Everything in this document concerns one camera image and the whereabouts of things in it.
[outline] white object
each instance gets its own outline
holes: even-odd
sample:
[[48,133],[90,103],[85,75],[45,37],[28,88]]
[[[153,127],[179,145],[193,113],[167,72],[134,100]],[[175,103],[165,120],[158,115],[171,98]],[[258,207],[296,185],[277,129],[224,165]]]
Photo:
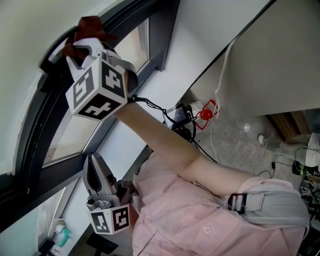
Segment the white object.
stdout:
[[73,81],[77,81],[80,76],[82,76],[84,70],[87,69],[96,58],[103,58],[105,61],[109,61],[109,57],[115,57],[121,60],[119,55],[111,50],[105,49],[100,40],[95,37],[78,40],[73,43],[73,47],[89,51],[89,55],[85,57],[81,66],[78,66],[73,58],[69,56],[66,57]]
[[[226,52],[225,52],[225,55],[224,55],[224,62],[223,62],[223,67],[222,67],[222,70],[221,70],[221,73],[220,73],[220,79],[219,79],[219,83],[218,83],[218,87],[216,88],[216,90],[214,91],[214,95],[215,95],[215,105],[214,105],[214,110],[213,110],[213,113],[216,112],[216,110],[218,110],[218,113],[216,114],[216,118],[218,119],[219,118],[219,111],[220,111],[220,108],[221,108],[221,105],[220,105],[220,99],[218,97],[218,93],[220,91],[220,88],[222,86],[222,78],[224,77],[224,73],[225,73],[225,70],[226,70],[226,67],[227,67],[227,63],[228,63],[228,57],[229,57],[229,53],[230,53],[230,50],[232,48],[232,46],[234,45],[235,41],[238,39],[239,35],[237,35],[232,41],[231,43],[229,43],[227,49],[226,49]],[[215,124],[215,117],[213,116],[213,122],[212,122],[212,125],[211,125],[211,129],[210,129],[210,143],[211,143],[211,147],[212,147],[212,150],[214,152],[214,155],[215,155],[215,159],[216,161],[219,163],[218,161],[218,158],[217,158],[217,154],[216,154],[216,151],[215,151],[215,148],[214,148],[214,145],[212,143],[212,129],[214,127],[214,124]]]
[[250,131],[250,124],[246,123],[244,126],[243,126],[243,130],[244,132],[248,133]]
[[124,68],[98,57],[81,72],[65,94],[72,115],[102,122],[127,103]]
[[305,165],[320,168],[320,134],[312,133],[306,150]]
[[259,142],[261,145],[264,144],[264,138],[265,138],[265,136],[263,136],[262,134],[259,134],[259,135],[258,135],[258,142]]
[[64,221],[60,221],[56,227],[55,227],[55,232],[57,234],[61,234],[62,233],[62,230],[66,228],[66,224]]
[[130,205],[88,211],[94,232],[114,235],[130,227]]

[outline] window frame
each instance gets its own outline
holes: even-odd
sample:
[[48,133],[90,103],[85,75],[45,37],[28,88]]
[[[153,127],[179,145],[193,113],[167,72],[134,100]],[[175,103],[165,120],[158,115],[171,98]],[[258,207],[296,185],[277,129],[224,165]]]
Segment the window frame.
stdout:
[[[165,67],[180,0],[124,0],[100,16],[104,31],[116,35],[109,42],[115,47],[133,29],[148,19],[149,61],[138,73],[137,92],[156,70]],[[74,26],[61,35],[40,63],[44,71],[30,103],[17,149],[15,176],[2,177],[0,232],[11,226],[82,175],[87,155],[95,152],[116,122],[103,122],[81,154],[44,165],[51,141],[69,106],[66,91],[73,84],[64,57],[55,63],[48,60],[56,47],[77,30]]]

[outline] forearm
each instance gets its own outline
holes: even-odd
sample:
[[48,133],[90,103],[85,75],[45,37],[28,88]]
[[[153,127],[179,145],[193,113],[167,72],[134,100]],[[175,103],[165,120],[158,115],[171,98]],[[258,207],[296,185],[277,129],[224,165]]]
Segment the forearm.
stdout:
[[168,129],[136,103],[115,113],[120,121],[142,138],[178,175],[197,182],[217,196],[237,193],[240,186],[255,175],[214,163],[191,143]]
[[188,141],[168,129],[137,103],[130,103],[115,113],[120,121],[130,127],[156,154],[179,175],[201,154]]

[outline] red cloth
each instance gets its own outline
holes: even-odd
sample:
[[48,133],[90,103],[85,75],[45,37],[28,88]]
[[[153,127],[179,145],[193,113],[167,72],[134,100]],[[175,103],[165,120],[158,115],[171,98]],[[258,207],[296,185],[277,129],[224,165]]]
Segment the red cloth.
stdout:
[[73,43],[85,38],[98,38],[107,44],[109,40],[118,39],[117,36],[107,34],[98,16],[82,17],[78,23],[78,30],[73,37],[69,37],[62,49],[62,56],[70,56],[84,60],[89,52],[85,49],[77,49]]

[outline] black electronic device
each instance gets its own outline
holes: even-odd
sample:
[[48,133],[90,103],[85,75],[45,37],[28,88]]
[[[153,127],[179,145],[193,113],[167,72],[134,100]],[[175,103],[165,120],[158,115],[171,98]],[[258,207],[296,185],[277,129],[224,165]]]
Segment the black electronic device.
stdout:
[[95,256],[100,256],[101,253],[110,254],[118,247],[114,242],[111,242],[96,233],[92,233],[86,243],[89,246],[96,248]]
[[174,130],[178,127],[184,126],[193,121],[193,115],[191,107],[188,105],[185,107],[183,103],[180,103],[168,110],[165,113],[162,113],[165,125]]

